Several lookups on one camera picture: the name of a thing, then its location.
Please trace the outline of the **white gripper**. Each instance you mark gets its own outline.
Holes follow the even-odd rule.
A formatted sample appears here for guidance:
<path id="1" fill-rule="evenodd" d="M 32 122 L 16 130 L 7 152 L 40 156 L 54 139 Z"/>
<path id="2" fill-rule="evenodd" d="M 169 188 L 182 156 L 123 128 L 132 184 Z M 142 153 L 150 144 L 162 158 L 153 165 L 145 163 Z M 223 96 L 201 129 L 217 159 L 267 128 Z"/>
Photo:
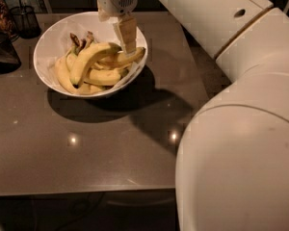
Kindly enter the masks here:
<path id="1" fill-rule="evenodd" d="M 100 22 L 108 21 L 111 16 L 119 16 L 114 24 L 114 31 L 125 54 L 133 54 L 136 51 L 137 20 L 126 13 L 131 13 L 137 4 L 138 0 L 97 0 Z"/>

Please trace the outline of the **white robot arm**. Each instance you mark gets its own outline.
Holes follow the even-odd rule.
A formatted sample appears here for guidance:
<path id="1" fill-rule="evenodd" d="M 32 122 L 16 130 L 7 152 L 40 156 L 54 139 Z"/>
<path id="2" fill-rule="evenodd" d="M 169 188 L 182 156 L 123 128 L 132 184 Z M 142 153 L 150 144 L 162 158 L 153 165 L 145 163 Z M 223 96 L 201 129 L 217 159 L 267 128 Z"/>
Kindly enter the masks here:
<path id="1" fill-rule="evenodd" d="M 289 231 L 289 17 L 270 0 L 159 0 L 229 78 L 182 136 L 180 231 Z"/>

